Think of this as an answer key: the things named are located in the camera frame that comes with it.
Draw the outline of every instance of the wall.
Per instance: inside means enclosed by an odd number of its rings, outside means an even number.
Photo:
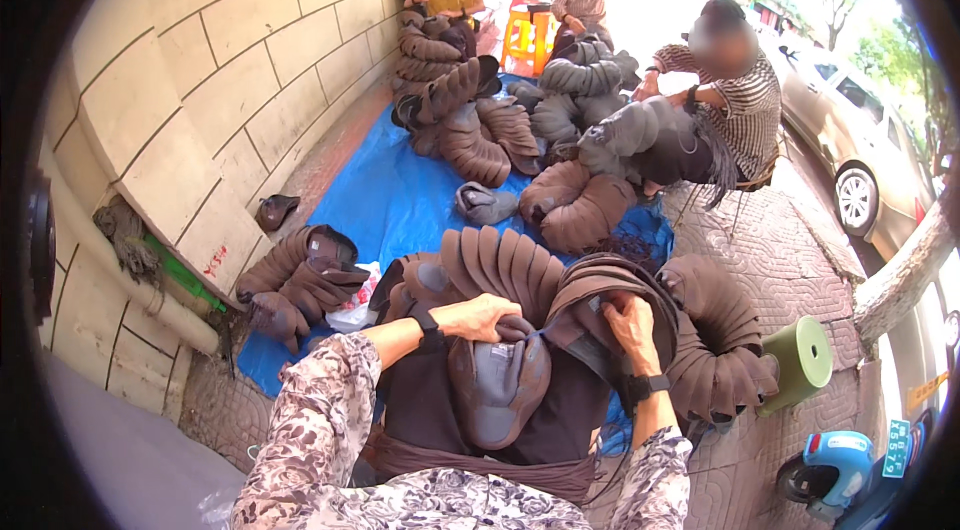
[[[253,219],[259,200],[389,71],[400,6],[93,0],[51,79],[46,140],[86,210],[122,194],[233,300],[236,278],[272,245]],[[107,390],[179,416],[190,349],[128,303],[65,227],[57,251],[43,344]]]

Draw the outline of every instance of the blue scooter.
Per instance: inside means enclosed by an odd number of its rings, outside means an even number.
[[[900,472],[917,460],[936,413],[932,408],[924,411],[905,436],[891,434],[894,447],[904,447],[902,459],[875,459],[873,443],[859,432],[811,434],[803,452],[776,473],[776,487],[785,498],[804,503],[810,515],[833,522],[834,530],[872,530],[890,511],[904,481]],[[888,474],[900,477],[885,476],[885,467]]]

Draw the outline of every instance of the hand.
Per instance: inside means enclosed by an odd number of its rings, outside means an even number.
[[[608,293],[610,302],[605,302],[603,314],[610,329],[633,363],[636,375],[660,375],[663,373],[657,346],[654,344],[654,313],[650,303],[639,296],[617,290]]]
[[[689,90],[667,95],[666,100],[673,106],[684,106],[687,104],[687,92],[689,92]]]
[[[657,84],[657,77],[660,72],[647,72],[643,77],[640,86],[633,92],[634,101],[646,101],[650,97],[655,97],[660,93],[660,86]]]
[[[480,295],[465,302],[430,310],[430,315],[445,335],[482,343],[499,343],[500,335],[495,326],[500,318],[522,314],[518,304],[494,295]]]
[[[566,24],[570,30],[573,31],[573,33],[582,34],[587,31],[587,27],[584,26],[584,23],[573,15],[568,15],[566,17]]]

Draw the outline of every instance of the pipe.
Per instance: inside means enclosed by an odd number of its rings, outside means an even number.
[[[164,293],[157,311],[151,309],[157,302],[158,290],[149,284],[140,284],[120,269],[114,246],[97,229],[84,212],[77,197],[67,186],[50,145],[44,140],[40,146],[40,167],[50,178],[51,201],[58,224],[66,224],[79,243],[89,250],[104,270],[117,281],[129,297],[145,311],[155,313],[157,320],[176,332],[187,344],[207,355],[212,355],[220,343],[216,331],[184,307],[174,296]]]

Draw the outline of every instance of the patterned sleeve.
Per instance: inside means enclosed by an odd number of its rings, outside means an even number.
[[[564,17],[567,16],[567,0],[553,0],[553,4],[550,6],[550,12],[553,13],[557,21],[562,23]]]
[[[630,455],[611,528],[681,530],[687,517],[693,445],[676,427],[660,428]]]
[[[666,72],[688,72],[700,74],[700,66],[690,53],[690,47],[683,44],[668,44],[654,53],[654,60],[659,62]]]
[[[751,115],[780,104],[781,93],[773,66],[761,58],[750,72],[736,80],[714,80],[713,88],[726,101],[726,118]]]
[[[270,433],[233,505],[234,528],[285,527],[318,485],[346,486],[374,416],[380,357],[363,334],[337,334],[285,371]]]

